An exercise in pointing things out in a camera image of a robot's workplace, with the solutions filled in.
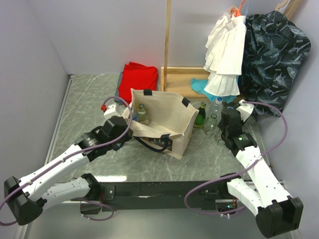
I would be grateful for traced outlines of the clear Pocari Sweat bottle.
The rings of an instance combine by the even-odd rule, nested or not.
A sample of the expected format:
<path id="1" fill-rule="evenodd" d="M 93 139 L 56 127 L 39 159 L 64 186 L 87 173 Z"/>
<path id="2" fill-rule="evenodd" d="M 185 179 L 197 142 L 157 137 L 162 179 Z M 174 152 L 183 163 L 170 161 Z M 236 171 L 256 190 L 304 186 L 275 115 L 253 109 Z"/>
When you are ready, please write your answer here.
<path id="1" fill-rule="evenodd" d="M 223 99 L 218 97 L 215 101 L 213 101 L 207 111 L 207 116 L 211 117 L 212 114 L 217 115 L 217 120 L 221 120 L 221 112 L 223 110 Z"/>

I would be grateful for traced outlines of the dark green Perrier bottle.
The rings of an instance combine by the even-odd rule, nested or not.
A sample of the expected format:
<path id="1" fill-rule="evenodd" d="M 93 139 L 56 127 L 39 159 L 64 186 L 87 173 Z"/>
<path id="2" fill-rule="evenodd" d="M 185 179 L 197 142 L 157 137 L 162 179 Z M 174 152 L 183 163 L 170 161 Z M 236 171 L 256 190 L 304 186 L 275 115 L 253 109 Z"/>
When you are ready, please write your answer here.
<path id="1" fill-rule="evenodd" d="M 194 128 L 202 128 L 206 119 L 206 103 L 202 102 L 198 108 L 198 115 L 194 121 Z"/>

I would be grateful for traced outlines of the clear glass bottle green cap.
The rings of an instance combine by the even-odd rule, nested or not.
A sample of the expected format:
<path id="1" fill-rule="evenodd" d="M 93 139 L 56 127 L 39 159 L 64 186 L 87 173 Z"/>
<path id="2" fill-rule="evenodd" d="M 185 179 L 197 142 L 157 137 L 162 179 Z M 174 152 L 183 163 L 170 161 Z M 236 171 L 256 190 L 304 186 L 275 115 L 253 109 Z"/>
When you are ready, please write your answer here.
<path id="1" fill-rule="evenodd" d="M 144 125 L 148 125 L 149 123 L 149 116 L 144 104 L 139 104 L 138 122 Z"/>

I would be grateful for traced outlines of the beige canvas tote bag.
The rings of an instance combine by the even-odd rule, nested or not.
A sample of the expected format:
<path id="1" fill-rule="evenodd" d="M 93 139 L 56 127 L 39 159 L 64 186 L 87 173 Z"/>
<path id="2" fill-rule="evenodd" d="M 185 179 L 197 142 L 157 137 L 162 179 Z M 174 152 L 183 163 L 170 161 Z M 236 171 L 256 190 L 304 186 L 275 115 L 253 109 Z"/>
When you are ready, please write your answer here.
<path id="1" fill-rule="evenodd" d="M 139 105 L 143 104 L 149 117 L 147 125 L 132 122 L 133 137 L 153 152 L 164 152 L 181 159 L 199 110 L 177 93 L 148 89 L 131 89 L 131 93 L 130 107 L 137 112 Z"/>

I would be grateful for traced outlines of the blue label Pocari bottle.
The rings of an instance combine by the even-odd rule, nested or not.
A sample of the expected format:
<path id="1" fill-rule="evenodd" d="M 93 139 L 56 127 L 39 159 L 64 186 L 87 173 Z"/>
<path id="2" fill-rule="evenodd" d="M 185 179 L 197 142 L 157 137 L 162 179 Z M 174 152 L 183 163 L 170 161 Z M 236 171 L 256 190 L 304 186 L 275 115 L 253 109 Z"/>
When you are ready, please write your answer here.
<path id="1" fill-rule="evenodd" d="M 134 121 L 138 121 L 138 110 L 135 110 L 134 108 L 131 108 L 131 111 L 132 111 L 132 119 Z"/>

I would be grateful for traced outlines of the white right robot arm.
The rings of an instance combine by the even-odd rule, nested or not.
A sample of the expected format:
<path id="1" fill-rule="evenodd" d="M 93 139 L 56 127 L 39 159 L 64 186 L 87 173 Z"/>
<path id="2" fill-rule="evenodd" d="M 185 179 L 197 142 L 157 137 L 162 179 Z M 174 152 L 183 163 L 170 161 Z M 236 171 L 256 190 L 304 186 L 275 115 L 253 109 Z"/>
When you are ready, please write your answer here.
<path id="1" fill-rule="evenodd" d="M 236 177 L 221 183 L 218 192 L 223 198 L 234 196 L 239 199 L 255 216 L 256 224 L 266 238 L 297 230 L 304 205 L 277 180 L 252 135 L 243 132 L 244 121 L 240 111 L 225 109 L 218 127 L 225 146 L 246 169 L 255 188 Z"/>

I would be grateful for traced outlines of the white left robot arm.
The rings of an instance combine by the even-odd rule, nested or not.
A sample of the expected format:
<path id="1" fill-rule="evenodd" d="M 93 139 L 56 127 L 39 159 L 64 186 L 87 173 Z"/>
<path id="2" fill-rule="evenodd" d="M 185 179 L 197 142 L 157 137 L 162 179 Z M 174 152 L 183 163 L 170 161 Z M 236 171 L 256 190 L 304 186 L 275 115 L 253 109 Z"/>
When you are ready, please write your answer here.
<path id="1" fill-rule="evenodd" d="M 58 181 L 66 174 L 86 165 L 112 150 L 117 143 L 129 141 L 132 120 L 113 116 L 90 132 L 81 135 L 60 156 L 20 179 L 11 176 L 4 182 L 4 201 L 15 220 L 13 224 L 27 225 L 43 211 L 69 200 L 79 200 L 104 207 L 100 202 L 100 183 L 90 173 L 67 183 Z"/>

